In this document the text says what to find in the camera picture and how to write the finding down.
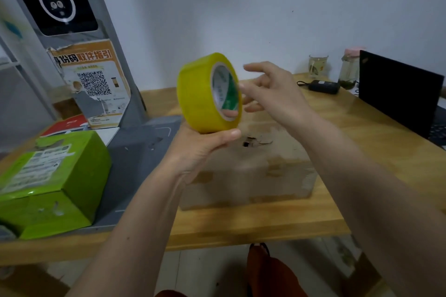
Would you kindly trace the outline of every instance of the power adapter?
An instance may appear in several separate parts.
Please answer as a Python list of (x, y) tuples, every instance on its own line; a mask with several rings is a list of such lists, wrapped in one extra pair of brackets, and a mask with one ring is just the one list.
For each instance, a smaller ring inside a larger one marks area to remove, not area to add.
[(310, 83), (305, 81), (298, 81), (297, 84), (302, 86), (307, 86), (310, 91), (319, 91), (321, 93), (327, 94), (337, 94), (339, 88), (341, 87), (337, 82), (323, 81), (323, 80), (313, 80)]

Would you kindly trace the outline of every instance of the pink lid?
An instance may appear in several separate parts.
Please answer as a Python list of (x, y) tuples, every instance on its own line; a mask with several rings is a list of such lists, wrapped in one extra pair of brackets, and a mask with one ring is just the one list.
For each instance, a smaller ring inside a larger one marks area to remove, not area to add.
[(365, 51), (365, 47), (358, 46), (346, 48), (344, 51), (344, 55), (356, 57), (360, 56), (360, 51)]

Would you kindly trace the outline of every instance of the laptop keyboard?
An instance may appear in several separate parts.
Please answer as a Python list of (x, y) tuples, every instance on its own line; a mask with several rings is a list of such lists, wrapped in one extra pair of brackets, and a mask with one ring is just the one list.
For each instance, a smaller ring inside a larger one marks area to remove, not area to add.
[(446, 139), (446, 124), (433, 123), (430, 128), (429, 139)]

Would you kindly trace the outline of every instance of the circular logo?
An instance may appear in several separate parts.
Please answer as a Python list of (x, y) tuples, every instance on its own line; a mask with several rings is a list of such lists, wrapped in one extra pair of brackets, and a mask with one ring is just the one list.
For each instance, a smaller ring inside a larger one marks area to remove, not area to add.
[(39, 2), (43, 10), (54, 20), (67, 23), (76, 15), (74, 0), (39, 0)]

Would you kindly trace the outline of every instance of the left hand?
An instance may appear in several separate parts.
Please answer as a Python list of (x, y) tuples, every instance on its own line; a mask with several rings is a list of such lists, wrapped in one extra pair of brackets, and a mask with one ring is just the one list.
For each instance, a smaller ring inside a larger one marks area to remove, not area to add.
[(182, 182), (190, 183), (198, 175), (207, 157), (226, 143), (239, 139), (240, 129), (200, 134), (183, 122), (175, 135), (160, 166), (175, 172)]

